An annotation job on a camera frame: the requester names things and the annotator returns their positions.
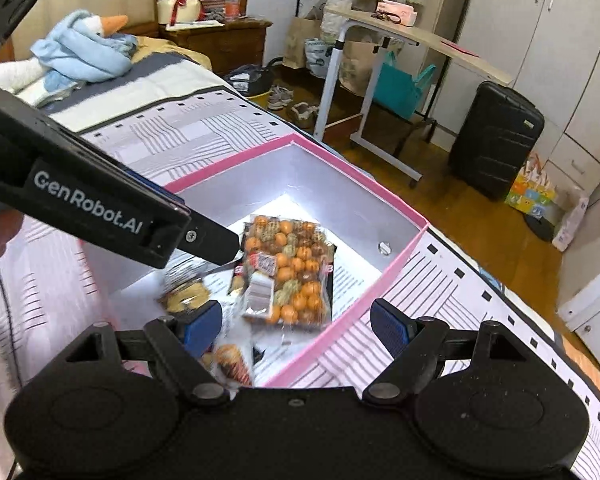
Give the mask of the pink tissue box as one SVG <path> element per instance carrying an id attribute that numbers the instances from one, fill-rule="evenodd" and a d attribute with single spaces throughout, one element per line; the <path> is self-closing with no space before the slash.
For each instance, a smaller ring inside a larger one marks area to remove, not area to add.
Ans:
<path id="1" fill-rule="evenodd" d="M 414 6 L 390 0 L 378 1 L 375 13 L 383 15 L 393 23 L 411 27 L 417 20 L 417 11 Z"/>

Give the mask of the black suitcase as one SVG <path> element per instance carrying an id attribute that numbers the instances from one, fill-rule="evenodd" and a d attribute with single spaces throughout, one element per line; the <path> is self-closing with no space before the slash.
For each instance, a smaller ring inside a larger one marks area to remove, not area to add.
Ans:
<path id="1" fill-rule="evenodd" d="M 483 81 L 452 145 L 451 174 L 489 200 L 504 200 L 544 126 L 543 114 L 519 92 Z"/>

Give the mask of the brown paper bag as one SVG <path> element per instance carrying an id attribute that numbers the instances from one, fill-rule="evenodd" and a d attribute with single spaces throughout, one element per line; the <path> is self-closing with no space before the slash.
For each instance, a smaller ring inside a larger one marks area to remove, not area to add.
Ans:
<path id="1" fill-rule="evenodd" d="M 306 66 L 306 40 L 320 37 L 320 20 L 293 18 L 285 40 L 283 66 L 292 70 Z"/>

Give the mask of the teal tote bag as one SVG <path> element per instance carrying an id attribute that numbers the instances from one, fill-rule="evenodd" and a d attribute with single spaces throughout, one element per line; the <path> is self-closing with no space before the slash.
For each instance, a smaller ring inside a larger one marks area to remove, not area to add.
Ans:
<path id="1" fill-rule="evenodd" d="M 428 65 L 416 76 L 396 66 L 396 54 L 388 52 L 376 84 L 374 101 L 396 116 L 409 120 L 431 84 L 437 66 Z"/>

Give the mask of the colourful cardboard box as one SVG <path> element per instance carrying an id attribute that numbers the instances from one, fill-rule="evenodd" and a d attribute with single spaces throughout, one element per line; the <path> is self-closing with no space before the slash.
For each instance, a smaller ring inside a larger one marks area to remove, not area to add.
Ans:
<path id="1" fill-rule="evenodd" d="M 556 186 L 543 169 L 541 159 L 531 153 L 519 169 L 504 203 L 527 216 L 542 219 L 556 197 Z"/>

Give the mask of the striped bed sheet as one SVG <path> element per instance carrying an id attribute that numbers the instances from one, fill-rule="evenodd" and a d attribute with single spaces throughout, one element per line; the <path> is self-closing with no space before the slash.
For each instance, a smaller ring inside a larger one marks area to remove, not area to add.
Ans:
<path id="1" fill-rule="evenodd" d="M 219 171 L 163 190 L 0 90 L 0 201 L 108 252 L 120 282 L 174 252 L 220 266 L 246 257 L 245 300 L 261 312 L 291 281 L 316 318 L 332 296 L 336 248 L 301 221 L 262 246 L 227 229 L 251 190 Z M 221 328 L 215 301 L 188 325 L 84 330 L 16 395 L 4 428 L 27 479 L 591 479 L 600 398 L 579 392 L 510 321 L 456 330 L 386 298 L 388 266 L 323 340 L 363 323 L 390 362 L 362 389 L 291 387 L 294 362 L 268 388 L 230 390 L 200 362 Z"/>

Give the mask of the clear bag orange nuts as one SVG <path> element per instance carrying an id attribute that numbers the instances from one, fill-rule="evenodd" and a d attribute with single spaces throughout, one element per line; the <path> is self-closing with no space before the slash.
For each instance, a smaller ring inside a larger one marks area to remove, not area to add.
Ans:
<path id="1" fill-rule="evenodd" d="M 242 315 L 252 322 L 322 330 L 332 322 L 335 252 L 316 222 L 251 216 L 242 229 L 237 266 Z"/>

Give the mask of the blue goose plush toy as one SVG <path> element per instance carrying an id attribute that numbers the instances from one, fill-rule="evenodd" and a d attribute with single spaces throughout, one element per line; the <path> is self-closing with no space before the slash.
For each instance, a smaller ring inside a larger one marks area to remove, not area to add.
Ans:
<path id="1" fill-rule="evenodd" d="M 126 74 L 137 50 L 135 37 L 122 32 L 128 21 L 124 14 L 71 12 L 32 44 L 30 58 L 0 63 L 0 88 L 19 94 L 33 86 L 28 101 L 38 105 L 82 84 Z"/>

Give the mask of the wooden nightstand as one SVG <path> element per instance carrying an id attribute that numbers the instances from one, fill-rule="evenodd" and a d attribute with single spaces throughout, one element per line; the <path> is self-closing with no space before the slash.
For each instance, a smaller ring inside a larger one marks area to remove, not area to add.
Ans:
<path id="1" fill-rule="evenodd" d="M 240 18 L 222 26 L 168 32 L 166 26 L 153 22 L 127 27 L 124 32 L 152 38 L 152 50 L 161 42 L 190 51 L 200 64 L 224 76 L 243 65 L 263 64 L 266 32 L 271 25 L 265 18 Z"/>

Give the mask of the silver snack bar wrapper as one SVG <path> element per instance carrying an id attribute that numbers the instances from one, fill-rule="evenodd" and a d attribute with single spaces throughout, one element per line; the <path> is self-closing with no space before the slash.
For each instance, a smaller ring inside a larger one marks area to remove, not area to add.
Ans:
<path id="1" fill-rule="evenodd" d="M 164 274 L 159 304 L 170 314 L 197 310 L 219 296 L 229 270 L 230 264 L 217 266 L 198 258 L 174 264 Z"/>

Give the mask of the pink cardboard box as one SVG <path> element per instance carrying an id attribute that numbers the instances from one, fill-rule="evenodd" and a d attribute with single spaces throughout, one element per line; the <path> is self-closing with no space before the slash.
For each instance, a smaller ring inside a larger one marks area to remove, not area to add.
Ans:
<path id="1" fill-rule="evenodd" d="M 311 350 L 396 275 L 426 220 L 343 159 L 290 134 L 230 156 L 171 190 L 238 238 L 227 263 L 179 250 L 165 268 L 85 245 L 125 359 L 142 360 L 145 326 L 222 382 L 284 386 Z"/>

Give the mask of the cream noodle snack bag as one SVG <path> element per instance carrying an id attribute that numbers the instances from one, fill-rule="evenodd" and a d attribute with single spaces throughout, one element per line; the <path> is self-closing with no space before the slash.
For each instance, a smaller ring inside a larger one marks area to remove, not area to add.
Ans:
<path id="1" fill-rule="evenodd" d="M 201 358 L 202 366 L 230 389 L 254 386 L 253 341 L 251 324 L 238 307 L 222 302 L 222 326 L 209 351 Z"/>

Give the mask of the white wardrobe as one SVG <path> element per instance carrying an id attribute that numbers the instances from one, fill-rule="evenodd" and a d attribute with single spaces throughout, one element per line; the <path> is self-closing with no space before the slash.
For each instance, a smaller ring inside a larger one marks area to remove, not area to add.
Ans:
<path id="1" fill-rule="evenodd" d="M 600 154 L 568 126 L 600 57 L 600 0 L 469 0 L 457 43 L 543 114 L 533 149 L 553 182 L 592 193 Z"/>

